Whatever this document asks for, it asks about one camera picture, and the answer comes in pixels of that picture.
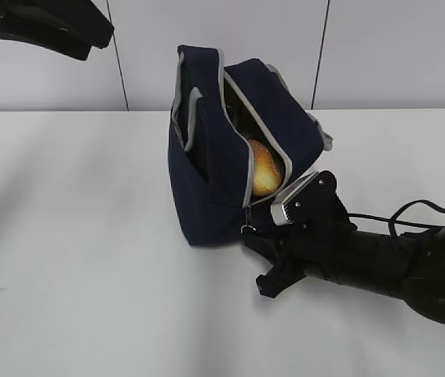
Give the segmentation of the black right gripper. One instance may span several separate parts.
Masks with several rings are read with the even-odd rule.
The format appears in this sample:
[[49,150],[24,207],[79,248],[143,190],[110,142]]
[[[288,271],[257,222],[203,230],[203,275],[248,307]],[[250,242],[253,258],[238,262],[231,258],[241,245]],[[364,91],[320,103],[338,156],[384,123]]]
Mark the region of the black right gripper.
[[295,198],[293,223],[277,226],[248,221],[241,228],[244,245],[271,263],[256,279],[261,295],[279,295],[307,276],[335,281],[331,267],[336,242],[357,230],[337,196],[337,179],[328,170]]

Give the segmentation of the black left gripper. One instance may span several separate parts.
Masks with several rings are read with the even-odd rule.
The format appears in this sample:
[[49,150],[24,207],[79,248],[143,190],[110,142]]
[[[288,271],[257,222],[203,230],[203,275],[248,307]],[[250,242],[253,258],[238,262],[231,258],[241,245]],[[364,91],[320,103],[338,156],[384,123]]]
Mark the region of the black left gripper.
[[[5,16],[8,10],[12,14]],[[85,61],[91,46],[108,47],[112,35],[111,21],[91,1],[0,0],[1,40],[39,46]]]

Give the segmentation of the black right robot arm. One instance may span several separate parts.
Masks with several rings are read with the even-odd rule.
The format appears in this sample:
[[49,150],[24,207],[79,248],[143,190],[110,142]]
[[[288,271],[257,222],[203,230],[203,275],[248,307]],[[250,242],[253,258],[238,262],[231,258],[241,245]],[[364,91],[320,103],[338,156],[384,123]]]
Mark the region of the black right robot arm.
[[445,226],[411,224],[398,233],[400,222],[391,216],[386,234],[359,230],[336,177],[324,170],[247,207],[241,233],[246,247],[271,263],[256,280],[265,297],[314,277],[400,299],[445,324]]

